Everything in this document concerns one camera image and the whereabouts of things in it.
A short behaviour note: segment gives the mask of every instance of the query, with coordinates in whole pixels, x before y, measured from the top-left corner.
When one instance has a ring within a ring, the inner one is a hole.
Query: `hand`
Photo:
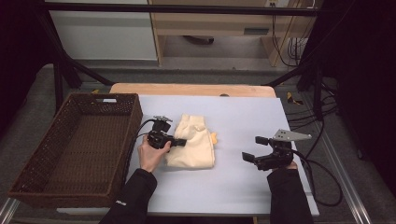
[[[163,148],[155,149],[149,144],[148,136],[143,136],[142,145],[137,150],[139,152],[140,168],[147,172],[153,172],[160,164],[163,155],[171,148],[171,141],[168,141]]]
[[[298,166],[297,163],[295,163],[294,161],[292,161],[288,166],[285,167],[288,170],[297,170]]]

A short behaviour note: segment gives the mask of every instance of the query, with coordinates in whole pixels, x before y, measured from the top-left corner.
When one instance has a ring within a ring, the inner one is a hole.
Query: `wicker basket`
[[[8,196],[33,207],[109,207],[142,117],[134,93],[70,94]]]

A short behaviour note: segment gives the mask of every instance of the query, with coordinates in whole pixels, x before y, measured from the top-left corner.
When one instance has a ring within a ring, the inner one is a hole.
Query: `cream cloth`
[[[187,168],[211,168],[215,165],[215,152],[209,130],[203,116],[183,114],[174,134],[187,139],[186,146],[172,147],[166,153],[168,166]]]

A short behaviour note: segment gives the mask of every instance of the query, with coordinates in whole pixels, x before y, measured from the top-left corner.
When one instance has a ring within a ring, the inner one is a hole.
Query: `black jacket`
[[[273,193],[271,224],[313,223],[297,170],[278,169],[267,179]],[[152,173],[136,169],[100,224],[144,224],[149,199],[156,187],[157,180]]]

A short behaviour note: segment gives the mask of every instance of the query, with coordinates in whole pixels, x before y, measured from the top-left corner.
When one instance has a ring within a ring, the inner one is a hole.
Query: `floor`
[[[280,64],[271,67],[261,42],[256,37],[216,37],[212,45],[191,43],[186,37],[174,36],[167,39],[165,57],[162,66],[139,65],[134,68],[93,67],[116,82],[158,82],[158,83],[213,83],[213,84],[247,84],[261,85],[286,74],[291,66]],[[65,92],[92,91],[100,89],[108,91],[108,87],[82,76],[83,86],[78,90]],[[295,84],[298,77],[292,78],[275,87],[276,95],[281,99],[285,113],[290,121],[290,129],[301,133],[310,133],[312,140],[296,143],[299,151],[306,154],[315,144],[322,125],[312,122],[311,117],[312,91],[298,92]],[[324,80],[330,86],[336,82],[330,78]],[[351,212],[351,202],[345,195],[337,206],[318,205],[320,216],[315,217],[316,223],[396,223],[395,198],[379,178],[370,161],[360,160],[357,149],[337,110],[332,96],[324,91],[323,110],[330,110],[325,117],[324,133],[318,140],[311,160],[327,167],[332,173],[329,150],[331,147],[339,157],[346,170],[358,198],[361,200],[363,214],[357,217]],[[7,198],[7,190],[15,175],[29,158],[36,144],[48,129],[54,115],[53,75],[50,69],[42,69],[27,96],[25,105],[16,115],[12,126],[0,141],[0,166],[2,181],[0,183],[0,203]],[[334,203],[339,196],[338,188],[332,177],[322,169],[313,165],[314,180],[318,200]],[[14,215],[13,223],[97,223],[99,217],[70,217],[48,209],[34,210],[21,204]],[[259,217],[259,223],[268,223],[267,217]]]

